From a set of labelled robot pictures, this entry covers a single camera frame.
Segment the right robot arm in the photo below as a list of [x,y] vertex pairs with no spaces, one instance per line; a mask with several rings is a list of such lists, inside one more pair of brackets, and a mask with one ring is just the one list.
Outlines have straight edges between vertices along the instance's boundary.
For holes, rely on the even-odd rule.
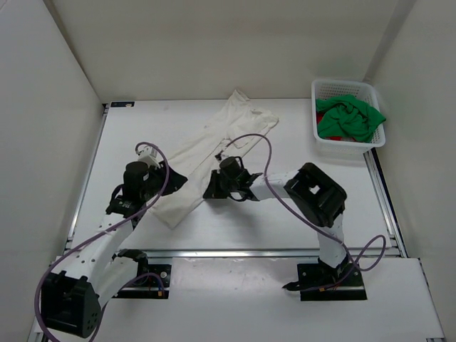
[[230,198],[236,202],[292,200],[300,216],[316,228],[322,280],[335,285],[345,277],[348,252],[344,244],[343,212],[347,194],[315,164],[307,162],[295,171],[265,175],[250,173],[240,157],[228,157],[211,172],[203,198]]

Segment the green t shirt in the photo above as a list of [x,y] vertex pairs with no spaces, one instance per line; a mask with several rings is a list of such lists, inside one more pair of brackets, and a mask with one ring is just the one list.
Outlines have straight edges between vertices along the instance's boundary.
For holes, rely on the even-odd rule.
[[341,95],[326,100],[316,99],[316,113],[338,118],[348,137],[357,143],[369,143],[386,118],[379,110],[354,95]]

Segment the white t shirt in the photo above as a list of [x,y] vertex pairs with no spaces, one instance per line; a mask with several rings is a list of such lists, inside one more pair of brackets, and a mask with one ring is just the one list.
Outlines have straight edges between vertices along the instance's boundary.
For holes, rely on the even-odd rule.
[[205,126],[183,142],[167,161],[187,182],[177,192],[162,196],[152,212],[167,228],[175,228],[203,200],[211,171],[218,166],[216,154],[245,156],[279,123],[270,110],[256,107],[242,92],[235,90],[224,107]]

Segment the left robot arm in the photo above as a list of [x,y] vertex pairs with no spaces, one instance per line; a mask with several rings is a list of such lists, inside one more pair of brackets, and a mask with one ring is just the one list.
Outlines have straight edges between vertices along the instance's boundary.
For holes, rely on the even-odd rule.
[[186,182],[165,162],[128,163],[98,233],[70,250],[44,276],[36,304],[40,326],[87,338],[100,324],[107,302],[124,285],[144,284],[150,275],[146,253],[120,245],[134,232],[149,204]]

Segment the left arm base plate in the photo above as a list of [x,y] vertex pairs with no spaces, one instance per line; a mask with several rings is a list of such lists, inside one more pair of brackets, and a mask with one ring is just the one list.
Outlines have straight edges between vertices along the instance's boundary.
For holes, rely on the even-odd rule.
[[143,259],[140,261],[136,276],[113,296],[113,299],[168,299],[172,276],[171,259]]

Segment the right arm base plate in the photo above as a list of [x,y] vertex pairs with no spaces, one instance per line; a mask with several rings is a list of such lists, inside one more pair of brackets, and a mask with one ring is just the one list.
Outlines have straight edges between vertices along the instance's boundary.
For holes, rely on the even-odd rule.
[[299,292],[300,301],[365,301],[366,288],[362,274],[346,257],[336,268],[320,259],[316,263],[297,264],[296,281],[282,288]]

